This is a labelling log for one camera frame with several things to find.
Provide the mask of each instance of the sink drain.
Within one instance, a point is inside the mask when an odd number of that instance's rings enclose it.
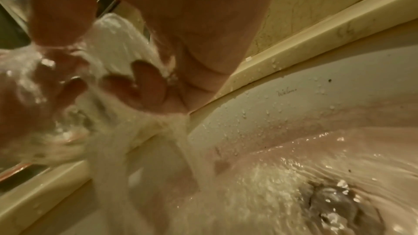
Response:
[[[383,235],[384,222],[370,200],[341,180],[301,188],[307,224],[314,235]]]

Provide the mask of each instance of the metal drain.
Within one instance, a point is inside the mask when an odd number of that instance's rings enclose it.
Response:
[[[379,211],[345,181],[309,183],[300,190],[312,234],[384,235]]]

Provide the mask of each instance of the skin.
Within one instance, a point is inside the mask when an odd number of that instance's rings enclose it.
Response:
[[[106,76],[102,87],[131,107],[160,114],[194,111],[215,95],[243,60],[270,3],[270,0],[122,1],[141,11],[161,60],[165,63],[175,60],[174,74],[178,80],[168,85],[152,65],[134,62],[131,66],[134,79]],[[30,36],[40,46],[72,44],[95,20],[96,0],[29,0],[29,3]],[[63,54],[54,54],[52,59],[62,64],[61,70],[66,69],[65,65],[82,65],[79,58]],[[41,85],[51,85],[60,79],[60,73],[55,72],[54,78],[44,82],[42,78],[49,74],[48,71],[40,74]],[[60,101],[60,106],[72,104],[86,89],[77,82],[74,87],[64,85],[55,89],[49,99]],[[63,94],[71,96],[62,100]],[[9,107],[15,113],[25,108],[19,104],[0,106],[0,114]]]

